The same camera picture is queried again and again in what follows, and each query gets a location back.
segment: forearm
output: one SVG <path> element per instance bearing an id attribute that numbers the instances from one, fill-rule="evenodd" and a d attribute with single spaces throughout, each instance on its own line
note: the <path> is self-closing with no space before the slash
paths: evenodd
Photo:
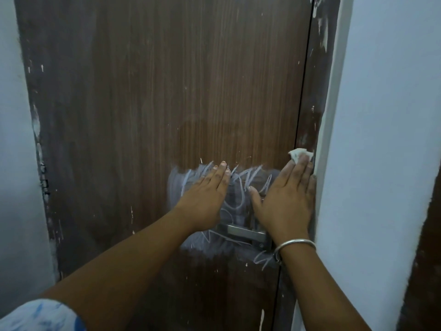
<path id="1" fill-rule="evenodd" d="M 123 329 L 161 266 L 191 233 L 172 211 L 102 253 L 43 297 L 68 305 L 88 330 Z"/>
<path id="2" fill-rule="evenodd" d="M 281 250 L 308 331 L 370 330 L 321 262 L 314 248 L 292 244 Z"/>

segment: brown door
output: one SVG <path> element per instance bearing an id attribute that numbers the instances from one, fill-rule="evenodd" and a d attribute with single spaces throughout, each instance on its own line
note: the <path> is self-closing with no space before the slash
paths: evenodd
<path id="1" fill-rule="evenodd" d="M 295 147 L 310 0 L 16 0 L 49 233 L 66 276 L 161 217 L 210 162 L 221 220 L 251 226 Z M 130 329 L 269 330 L 279 268 L 197 233 Z"/>

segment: white wall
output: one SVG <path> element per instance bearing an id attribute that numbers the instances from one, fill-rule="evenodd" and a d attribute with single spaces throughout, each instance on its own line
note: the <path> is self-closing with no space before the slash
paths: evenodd
<path id="1" fill-rule="evenodd" d="M 317 247 L 375 331 L 396 327 L 441 161 L 440 10 L 441 0 L 353 0 L 334 65 Z"/>
<path id="2" fill-rule="evenodd" d="M 13 0 L 0 0 L 0 317 L 55 283 Z"/>

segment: human hand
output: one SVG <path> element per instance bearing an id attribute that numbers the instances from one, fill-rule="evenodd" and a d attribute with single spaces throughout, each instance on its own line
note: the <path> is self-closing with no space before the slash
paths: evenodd
<path id="1" fill-rule="evenodd" d="M 219 222 L 230 175 L 225 161 L 221 162 L 206 177 L 197 180 L 174 207 L 173 211 L 190 224 L 193 232 L 208 230 Z"/>
<path id="2" fill-rule="evenodd" d="M 290 160 L 268 191 L 265 200 L 250 187 L 254 214 L 276 245 L 291 239 L 309 239 L 308 224 L 315 202 L 313 165 L 303 155 L 298 164 Z"/>

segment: metal bracelet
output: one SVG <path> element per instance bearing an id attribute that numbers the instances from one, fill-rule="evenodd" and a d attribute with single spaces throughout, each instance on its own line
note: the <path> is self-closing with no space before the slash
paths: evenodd
<path id="1" fill-rule="evenodd" d="M 279 265 L 282 264 L 282 259 L 280 258 L 280 252 L 279 252 L 279 251 L 280 251 L 282 248 L 284 248 L 286 245 L 294 244 L 294 243 L 305 243 L 305 244 L 309 244 L 309 245 L 311 245 L 314 249 L 317 250 L 317 246 L 315 246 L 315 243 L 314 243 L 312 240 L 309 240 L 309 239 L 291 239 L 291 240 L 285 241 L 284 243 L 280 244 L 280 245 L 274 250 L 274 253 L 273 253 L 274 260 L 275 260 Z"/>

